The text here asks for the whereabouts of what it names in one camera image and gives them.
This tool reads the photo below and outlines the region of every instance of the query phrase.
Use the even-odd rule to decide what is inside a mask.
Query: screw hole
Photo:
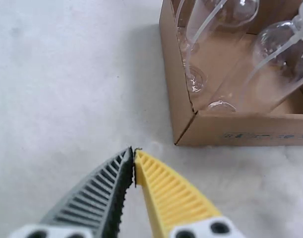
[[[80,235],[80,234],[73,234],[73,235],[69,236],[68,238],[85,238],[85,236]]]
[[[45,231],[35,231],[31,233],[27,238],[46,238],[47,233]]]
[[[230,232],[230,228],[222,222],[215,222],[211,225],[211,230],[215,234],[227,234]]]
[[[176,238],[195,238],[195,235],[189,231],[180,231],[176,234]]]

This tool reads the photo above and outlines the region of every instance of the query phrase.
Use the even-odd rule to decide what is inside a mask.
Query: white fabric surface
[[[248,238],[303,238],[303,147],[172,143],[161,0],[0,0],[0,238],[128,145],[185,176]],[[121,238],[152,237],[127,193]]]

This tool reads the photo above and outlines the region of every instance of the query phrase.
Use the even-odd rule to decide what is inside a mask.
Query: glass base
[[[198,93],[204,88],[207,77],[200,69],[194,66],[190,66],[190,73],[191,77],[186,77],[187,89],[191,93]]]
[[[234,113],[236,112],[236,108],[224,101],[216,101],[211,103],[208,107],[207,107],[208,111],[212,111],[212,112],[221,112],[221,113]]]

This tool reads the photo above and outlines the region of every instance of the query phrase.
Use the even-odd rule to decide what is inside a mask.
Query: box flap
[[[199,112],[178,145],[303,145],[303,115]]]
[[[171,122],[174,141],[177,142],[194,117],[194,112],[186,87],[184,67],[173,14],[171,0],[164,0],[160,16],[160,33],[165,61]]]

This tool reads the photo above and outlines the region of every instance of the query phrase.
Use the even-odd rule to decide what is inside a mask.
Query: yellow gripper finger
[[[168,238],[175,226],[221,216],[199,190],[158,159],[136,150],[135,168],[155,238]]]

